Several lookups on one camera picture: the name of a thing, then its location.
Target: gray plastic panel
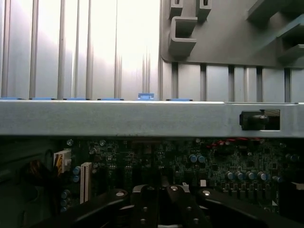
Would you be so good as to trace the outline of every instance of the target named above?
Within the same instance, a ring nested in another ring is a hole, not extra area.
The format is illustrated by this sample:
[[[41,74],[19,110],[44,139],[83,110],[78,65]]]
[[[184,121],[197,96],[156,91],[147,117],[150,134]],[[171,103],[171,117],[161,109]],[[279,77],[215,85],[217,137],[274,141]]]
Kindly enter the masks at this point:
[[[280,110],[279,131],[242,131],[241,112],[260,109]],[[0,135],[304,137],[304,103],[1,100],[0,110]]]
[[[161,56],[168,62],[212,63],[266,67],[304,67],[303,35],[290,37],[282,47],[279,34],[304,23],[295,0],[187,0],[181,1],[181,17],[197,17],[191,35],[196,40],[190,55],[172,50],[171,0],[162,0]],[[292,17],[278,11],[295,12]]]

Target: blue plastic latch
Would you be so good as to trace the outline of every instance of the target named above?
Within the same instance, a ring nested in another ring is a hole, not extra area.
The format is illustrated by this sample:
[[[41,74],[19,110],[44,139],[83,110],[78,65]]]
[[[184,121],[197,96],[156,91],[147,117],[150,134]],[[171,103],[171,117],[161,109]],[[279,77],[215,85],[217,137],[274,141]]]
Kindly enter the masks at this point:
[[[101,99],[98,99],[98,101],[124,101],[124,99],[121,99],[121,98],[101,98]]]
[[[42,100],[42,101],[45,101],[45,100],[54,100],[54,98],[51,98],[51,97],[33,97],[32,100]]]
[[[88,99],[86,98],[79,98],[79,97],[72,97],[72,98],[67,98],[67,101],[86,101]]]
[[[140,101],[154,101],[154,94],[138,94],[138,100]]]
[[[173,99],[167,99],[167,101],[193,101],[193,100],[186,98],[173,98]]]
[[[1,97],[1,100],[22,100],[21,98],[17,97]]]

